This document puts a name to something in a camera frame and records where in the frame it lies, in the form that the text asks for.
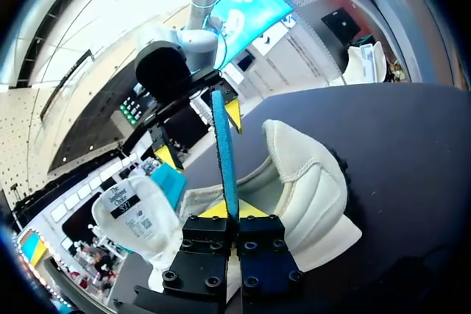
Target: black metal bracket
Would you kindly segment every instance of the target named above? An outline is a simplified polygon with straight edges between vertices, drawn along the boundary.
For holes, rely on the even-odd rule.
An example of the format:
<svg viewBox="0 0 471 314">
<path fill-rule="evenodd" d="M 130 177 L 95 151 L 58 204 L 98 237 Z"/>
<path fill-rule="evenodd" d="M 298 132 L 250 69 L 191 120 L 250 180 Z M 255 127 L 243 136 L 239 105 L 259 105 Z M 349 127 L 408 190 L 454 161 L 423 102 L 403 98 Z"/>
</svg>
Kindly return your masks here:
<svg viewBox="0 0 471 314">
<path fill-rule="evenodd" d="M 291 313 L 302 301 L 303 273 L 284 241 L 280 219 L 241 218 L 235 238 L 233 226 L 218 216 L 190 216 L 180 250 L 163 273 L 163 293 L 137 287 L 132 304 L 116 303 L 118 314 L 224 313 L 227 261 L 234 241 L 241 264 L 243 313 Z"/>
<path fill-rule="evenodd" d="M 162 274 L 163 293 L 137 287 L 132 304 L 118 301 L 118 313 L 222 314 L 230 234 L 226 218 L 190 216 L 183 227 L 180 250 L 170 269 Z"/>
</svg>

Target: white wall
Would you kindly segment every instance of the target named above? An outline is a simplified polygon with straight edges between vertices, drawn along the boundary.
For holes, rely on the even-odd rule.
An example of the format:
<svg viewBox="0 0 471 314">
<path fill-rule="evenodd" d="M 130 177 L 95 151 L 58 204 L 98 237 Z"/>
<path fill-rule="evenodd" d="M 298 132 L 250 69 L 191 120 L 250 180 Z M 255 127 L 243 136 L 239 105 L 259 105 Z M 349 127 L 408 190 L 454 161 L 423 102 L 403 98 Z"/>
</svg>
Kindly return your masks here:
<svg viewBox="0 0 471 314">
<path fill-rule="evenodd" d="M 240 88 L 256 92 L 262 98 L 327 87 L 340 75 L 323 44 L 316 42 L 299 24 L 289 29 L 267 53 L 260 53 L 254 45 L 249 50 L 255 55 L 255 64 L 246 72 L 247 79 Z"/>
</svg>

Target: white sneaker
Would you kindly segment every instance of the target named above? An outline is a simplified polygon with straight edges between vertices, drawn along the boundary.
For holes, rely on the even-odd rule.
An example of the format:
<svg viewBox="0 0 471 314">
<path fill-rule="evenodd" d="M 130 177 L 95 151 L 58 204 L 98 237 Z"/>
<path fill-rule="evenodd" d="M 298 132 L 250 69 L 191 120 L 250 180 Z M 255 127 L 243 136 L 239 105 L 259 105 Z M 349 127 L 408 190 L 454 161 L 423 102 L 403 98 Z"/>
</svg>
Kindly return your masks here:
<svg viewBox="0 0 471 314">
<path fill-rule="evenodd" d="M 278 215 L 285 241 L 301 271 L 317 268 L 348 250 L 361 230 L 344 215 L 347 183 L 335 157 L 318 141 L 281 121 L 263 124 L 269 156 L 238 181 L 239 198 Z M 188 190 L 180 219 L 200 214 L 222 200 L 222 186 Z M 237 259 L 231 259 L 227 298 L 240 287 Z"/>
<path fill-rule="evenodd" d="M 136 204 L 130 201 L 133 196 L 139 198 Z M 151 278 L 160 277 L 160 284 L 152 287 L 161 292 L 162 273 L 169 269 L 182 242 L 180 220 L 163 191 L 151 179 L 133 176 L 106 190 L 91 211 L 109 239 L 152 264 Z"/>
<path fill-rule="evenodd" d="M 239 198 L 266 214 L 280 216 L 286 228 L 286 244 L 298 267 L 309 271 L 338 257 L 361 237 L 360 229 L 343 215 L 347 183 L 336 159 L 321 143 L 280 121 L 266 121 L 263 129 L 269 157 L 238 181 Z M 125 182 L 115 188 L 128 188 Z M 135 193 L 142 204 L 133 206 L 129 216 L 115 219 L 110 215 L 112 207 L 107 208 L 104 203 L 112 196 L 112 190 L 107 190 L 93 204 L 93 218 L 109 239 L 139 253 L 153 265 L 149 288 L 161 292 L 162 273 L 168 270 L 183 239 L 181 226 L 156 184 L 144 177 L 129 178 L 129 183 L 133 190 L 128 194 Z M 180 220 L 203 213 L 221 200 L 221 185 L 188 190 Z M 145 212 L 154 227 L 147 238 L 130 230 L 129 224 L 135 224 L 137 219 L 132 215 L 139 211 Z M 227 299 L 240 285 L 238 258 L 233 254 L 227 272 Z"/>
</svg>

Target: display screen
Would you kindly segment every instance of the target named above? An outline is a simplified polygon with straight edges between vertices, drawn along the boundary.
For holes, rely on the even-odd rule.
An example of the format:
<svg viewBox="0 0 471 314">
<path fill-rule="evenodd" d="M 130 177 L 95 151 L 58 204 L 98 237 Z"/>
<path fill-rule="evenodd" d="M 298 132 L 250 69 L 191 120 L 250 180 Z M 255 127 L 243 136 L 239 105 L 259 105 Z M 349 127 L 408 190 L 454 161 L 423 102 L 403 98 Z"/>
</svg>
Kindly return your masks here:
<svg viewBox="0 0 471 314">
<path fill-rule="evenodd" d="M 293 8 L 285 0 L 218 0 L 211 16 L 223 20 L 215 68 L 223 68 L 238 53 Z"/>
</svg>

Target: shoe lining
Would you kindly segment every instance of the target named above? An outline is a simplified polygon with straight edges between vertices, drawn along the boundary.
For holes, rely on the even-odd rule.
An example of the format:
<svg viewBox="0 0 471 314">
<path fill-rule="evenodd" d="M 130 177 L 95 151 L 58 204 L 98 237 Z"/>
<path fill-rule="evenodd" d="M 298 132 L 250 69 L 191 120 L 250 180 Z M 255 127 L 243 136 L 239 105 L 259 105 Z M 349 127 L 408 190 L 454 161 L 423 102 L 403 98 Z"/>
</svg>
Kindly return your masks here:
<svg viewBox="0 0 471 314">
<path fill-rule="evenodd" d="M 278 170 L 268 157 L 259 168 L 238 183 L 238 197 L 269 215 L 274 213 L 283 187 Z"/>
</svg>

